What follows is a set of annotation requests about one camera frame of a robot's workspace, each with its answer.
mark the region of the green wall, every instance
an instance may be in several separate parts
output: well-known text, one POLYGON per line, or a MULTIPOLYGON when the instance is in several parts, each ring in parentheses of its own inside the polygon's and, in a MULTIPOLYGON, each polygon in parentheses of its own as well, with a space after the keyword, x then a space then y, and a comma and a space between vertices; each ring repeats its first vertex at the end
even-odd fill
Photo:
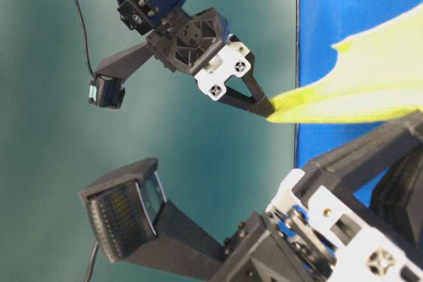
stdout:
MULTIPOLYGON (((115 0, 80 0, 95 66, 142 39, 115 0)), ((254 52, 268 96, 294 87, 295 0, 188 0, 215 7, 254 52)), ((87 104, 72 0, 0 0, 0 281, 82 281, 94 237, 77 192, 109 170, 159 158, 183 211, 222 241, 263 210, 292 168, 293 126, 214 103, 152 59, 121 110, 87 104)), ((99 255, 93 281, 191 281, 99 255)))

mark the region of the wire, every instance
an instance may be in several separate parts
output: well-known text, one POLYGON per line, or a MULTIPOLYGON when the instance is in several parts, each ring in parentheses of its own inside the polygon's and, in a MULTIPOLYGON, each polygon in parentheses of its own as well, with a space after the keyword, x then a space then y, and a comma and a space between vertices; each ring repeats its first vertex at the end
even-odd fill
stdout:
POLYGON ((98 252, 98 241, 94 243, 93 249, 91 250, 90 261, 88 263, 87 274, 85 275, 84 282, 89 282, 91 277, 93 276, 93 270, 95 265, 95 259, 97 257, 98 252))
POLYGON ((81 7, 79 6, 78 0, 73 0, 73 2, 75 3, 75 7, 77 8, 79 24, 81 25, 81 28, 82 28, 85 62, 87 63, 87 68, 88 68, 88 72, 90 73, 90 76, 94 79, 94 72, 93 72, 93 68, 91 67, 90 57, 88 52, 87 29, 85 28, 84 18, 83 18, 81 7))

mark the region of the blue backdrop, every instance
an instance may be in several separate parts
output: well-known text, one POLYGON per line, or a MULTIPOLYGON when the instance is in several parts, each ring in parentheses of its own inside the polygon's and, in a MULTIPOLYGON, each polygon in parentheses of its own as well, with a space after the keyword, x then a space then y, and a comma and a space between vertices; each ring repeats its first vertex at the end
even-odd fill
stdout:
MULTIPOLYGON (((300 0, 299 86, 326 75, 335 65, 331 46, 417 6, 423 0, 300 0)), ((366 133, 377 125, 301 124, 298 131, 296 165, 366 133)), ((360 190, 360 200, 369 202, 378 179, 360 190)))

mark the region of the yellow cloth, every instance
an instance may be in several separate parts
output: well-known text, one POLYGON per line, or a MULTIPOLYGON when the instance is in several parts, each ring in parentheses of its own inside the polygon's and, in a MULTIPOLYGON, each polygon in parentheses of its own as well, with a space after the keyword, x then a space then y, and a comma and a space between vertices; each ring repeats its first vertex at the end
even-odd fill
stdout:
POLYGON ((273 97, 276 123, 359 123, 423 111, 423 3, 333 45, 334 69, 273 97))

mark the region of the robotic arm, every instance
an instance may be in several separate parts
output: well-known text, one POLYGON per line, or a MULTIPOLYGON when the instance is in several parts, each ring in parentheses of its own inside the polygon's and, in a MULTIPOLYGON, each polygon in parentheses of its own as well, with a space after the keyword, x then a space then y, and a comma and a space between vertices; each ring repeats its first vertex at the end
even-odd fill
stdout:
POLYGON ((80 196, 112 262, 211 282, 419 282, 422 149, 422 113, 386 123, 292 170, 266 212, 223 245, 166 198, 156 159, 108 173, 80 196), (368 209, 354 192, 386 168, 368 209))
POLYGON ((89 102, 119 108, 124 82, 151 56, 172 72, 194 77, 198 88, 219 101, 262 117, 273 105, 254 78, 254 55, 233 34, 227 20, 214 8, 194 16, 182 5, 185 0, 117 0, 120 18, 130 30, 148 34, 146 41, 104 59, 91 82, 89 102), (251 96, 227 87, 232 76, 246 84, 251 96))

